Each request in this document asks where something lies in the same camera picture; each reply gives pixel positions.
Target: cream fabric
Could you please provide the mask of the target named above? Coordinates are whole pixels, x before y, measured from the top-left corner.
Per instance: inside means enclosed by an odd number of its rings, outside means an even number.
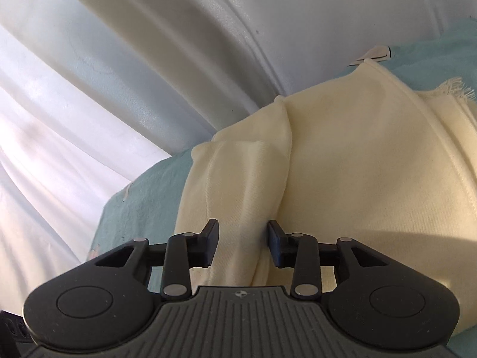
[[[440,281],[461,306],[456,332],[477,323],[477,134],[456,82],[415,93],[367,59],[197,146],[176,232],[213,217],[220,239],[193,286],[289,285],[265,244],[277,219],[324,243],[355,238]]]

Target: logo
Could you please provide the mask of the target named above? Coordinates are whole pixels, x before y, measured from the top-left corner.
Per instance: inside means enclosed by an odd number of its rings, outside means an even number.
[[[241,299],[241,298],[247,296],[248,293],[247,293],[246,291],[236,291],[236,292],[234,293],[234,295],[237,296],[237,297],[239,297],[239,298]]]

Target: light blue cloth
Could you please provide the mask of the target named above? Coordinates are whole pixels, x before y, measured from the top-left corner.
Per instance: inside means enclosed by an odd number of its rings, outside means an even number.
[[[180,198],[192,167],[192,149],[162,160],[106,203],[92,248],[99,254],[137,237],[166,243],[174,234]],[[159,292],[162,267],[153,268],[149,290]]]
[[[380,64],[413,90],[432,90],[454,77],[477,89],[477,20],[462,20],[439,39],[391,46],[391,58]]]
[[[454,77],[477,89],[477,20],[464,20],[436,40],[391,47],[391,59],[381,64],[413,90],[431,90]],[[134,237],[167,242],[192,167],[190,152],[151,167],[129,187],[126,198],[126,190],[114,195],[104,207],[93,247],[99,244],[104,253]],[[150,291],[159,290],[160,279],[161,271],[154,271]],[[477,327],[452,338],[448,346],[462,358],[477,357]]]

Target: metal rivet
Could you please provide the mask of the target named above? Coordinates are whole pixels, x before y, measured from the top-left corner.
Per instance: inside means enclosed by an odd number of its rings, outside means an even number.
[[[164,293],[168,296],[181,296],[187,292],[187,288],[182,284],[169,284],[164,288]]]
[[[313,296],[318,293],[318,287],[313,284],[300,284],[295,287],[295,293],[300,296]]]

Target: white curtain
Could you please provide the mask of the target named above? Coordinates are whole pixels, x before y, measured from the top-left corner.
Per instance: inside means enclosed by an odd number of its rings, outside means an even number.
[[[469,16],[477,0],[0,0],[0,309],[83,262],[154,163]]]

